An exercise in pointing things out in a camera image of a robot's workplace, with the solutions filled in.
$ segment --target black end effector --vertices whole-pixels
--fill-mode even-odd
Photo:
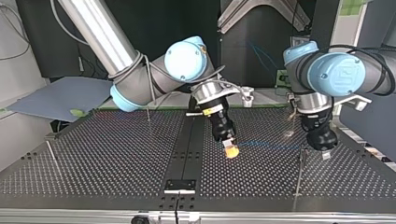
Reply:
[[[337,135],[330,129],[331,120],[332,109],[302,115],[302,127],[308,133],[306,140],[313,149],[326,151],[338,145]]]
[[[216,141],[225,141],[233,139],[235,143],[235,127],[233,121],[228,117],[229,105],[225,97],[212,100],[205,104],[201,104],[204,115],[209,118],[212,123],[212,134]]]

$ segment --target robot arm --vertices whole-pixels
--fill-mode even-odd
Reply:
[[[302,114],[302,127],[308,132],[307,142],[314,149],[325,151],[337,145],[337,136],[329,127],[334,97],[395,92],[396,48],[392,47],[396,46],[395,21],[381,49],[368,51],[339,45],[331,48],[352,50],[327,53],[311,41],[285,50],[291,90]]]
[[[59,0],[59,3],[114,79],[111,96],[121,110],[134,111],[190,83],[194,85],[192,95],[198,106],[212,123],[215,140],[222,142],[227,157],[238,154],[225,97],[241,92],[244,103],[251,105],[251,90],[245,91],[234,84],[224,86],[224,81],[218,80],[221,68],[215,71],[199,36],[177,42],[151,63],[131,45],[104,0]]]

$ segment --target optical breadboard table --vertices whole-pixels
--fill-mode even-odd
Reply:
[[[240,155],[229,160],[204,117],[95,111],[0,173],[0,222],[59,211],[396,214],[396,173],[336,128],[329,160],[304,150],[302,161],[305,133],[290,112],[231,109]],[[165,193],[179,182],[193,194]]]

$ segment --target white cable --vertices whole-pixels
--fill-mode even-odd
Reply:
[[[56,12],[56,8],[55,8],[55,1],[54,0],[50,0],[50,6],[52,8],[52,13],[53,16],[55,17],[56,21],[58,22],[58,24],[62,27],[62,29],[68,34],[70,35],[70,37],[72,37],[73,39],[77,40],[79,43],[81,44],[85,44],[85,45],[89,45],[86,41],[80,40],[78,39],[76,36],[74,36],[72,33],[70,33],[66,27],[64,27],[64,24],[61,22],[61,19],[59,19],[58,17],[58,13]]]

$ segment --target yellow object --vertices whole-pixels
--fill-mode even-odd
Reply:
[[[224,109],[224,107],[222,105],[215,105],[213,107],[203,110],[202,112],[204,113],[205,116],[208,116],[208,115],[214,114],[216,112],[219,112],[222,109]]]
[[[225,148],[225,156],[228,159],[235,158],[239,155],[239,148],[238,146],[230,146]]]

